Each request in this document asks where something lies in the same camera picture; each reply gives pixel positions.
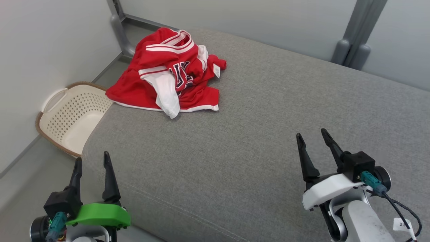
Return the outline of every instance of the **jersey lettering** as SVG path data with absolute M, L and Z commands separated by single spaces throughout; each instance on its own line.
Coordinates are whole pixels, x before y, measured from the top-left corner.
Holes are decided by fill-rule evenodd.
M 173 73 L 172 68 L 169 68 L 169 72 L 176 77 L 176 88 L 180 88 L 184 84 L 184 78 L 186 80 L 185 87 L 191 87 L 193 85 L 193 77 L 187 75 L 185 68 L 190 64 L 189 61 L 179 62 L 173 65 L 175 72 Z

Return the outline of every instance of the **sofa cushion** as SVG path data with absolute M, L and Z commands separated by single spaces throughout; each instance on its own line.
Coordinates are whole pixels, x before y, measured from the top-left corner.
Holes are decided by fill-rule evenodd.
M 343 150 L 375 158 L 391 174 L 389 195 L 430 221 L 429 92 L 231 34 L 190 33 L 227 60 L 209 83 L 220 90 L 219 111 L 171 120 L 114 104 L 83 150 L 84 176 L 99 192 L 110 152 L 134 225 L 169 241 L 329 241 L 319 209 L 301 202 L 295 138 L 302 134 L 321 174 L 333 173 L 321 128 Z M 394 209 L 370 202 L 391 230 Z

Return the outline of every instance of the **clothing tag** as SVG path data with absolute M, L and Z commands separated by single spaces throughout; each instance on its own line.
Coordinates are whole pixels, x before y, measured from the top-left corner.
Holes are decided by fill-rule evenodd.
M 218 78 L 221 75 L 221 68 L 219 66 L 215 65 L 215 64 L 214 64 L 214 74 Z
M 406 220 L 406 222 L 408 222 L 409 228 L 412 228 L 411 221 L 409 221 L 407 219 L 405 219 L 405 220 Z M 401 231 L 406 231 L 406 232 L 409 231 L 408 228 L 406 228 L 406 225 L 403 222 L 403 220 L 399 217 L 394 218 L 393 230 L 395 230 L 395 231 L 401 230 Z

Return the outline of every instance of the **wicker rim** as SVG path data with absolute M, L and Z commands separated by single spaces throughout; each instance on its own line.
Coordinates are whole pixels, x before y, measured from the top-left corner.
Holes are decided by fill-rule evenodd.
M 72 87 L 79 86 L 79 85 L 88 85 L 88 86 L 92 86 L 92 87 L 101 89 L 103 91 L 107 90 L 107 88 L 105 88 L 105 87 L 96 85 L 96 84 L 91 83 L 91 82 L 86 82 L 86 81 L 75 82 L 73 84 L 68 85 L 66 88 L 67 89 L 71 89 Z M 41 120 L 42 116 L 43 116 L 43 112 L 40 111 L 39 114 L 37 114 L 37 117 L 36 117 L 36 130 L 40 133 L 40 135 L 42 135 L 45 139 L 47 139 L 49 142 L 51 142 L 53 145 L 55 145 L 62 152 L 65 152 L 65 153 L 67 153 L 67 154 L 69 154 L 71 156 L 74 156 L 74 157 L 81 156 L 81 154 L 75 153 L 75 152 L 73 152 L 73 151 L 65 148 L 64 146 L 59 145 L 57 142 L 55 142 L 53 139 L 51 139 L 47 134 L 45 134 L 42 131 L 42 129 L 40 128 L 40 120 Z

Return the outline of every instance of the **teal connector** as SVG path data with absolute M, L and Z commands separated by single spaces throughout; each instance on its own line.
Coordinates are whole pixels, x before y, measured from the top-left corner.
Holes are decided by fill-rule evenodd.
M 381 181 L 374 177 L 370 172 L 364 171 L 361 173 L 360 177 L 361 181 L 371 187 L 373 189 L 373 193 L 377 196 L 382 197 L 382 193 L 387 191 L 387 187 L 382 185 Z
M 363 171 L 361 173 L 361 181 L 373 189 L 375 189 L 378 185 L 381 184 L 381 181 L 374 177 L 374 175 L 372 175 L 368 171 Z
M 46 235 L 47 242 L 56 242 L 60 236 L 61 230 L 63 230 L 66 225 L 67 216 L 63 212 L 58 212 L 52 220 L 49 226 L 49 232 Z

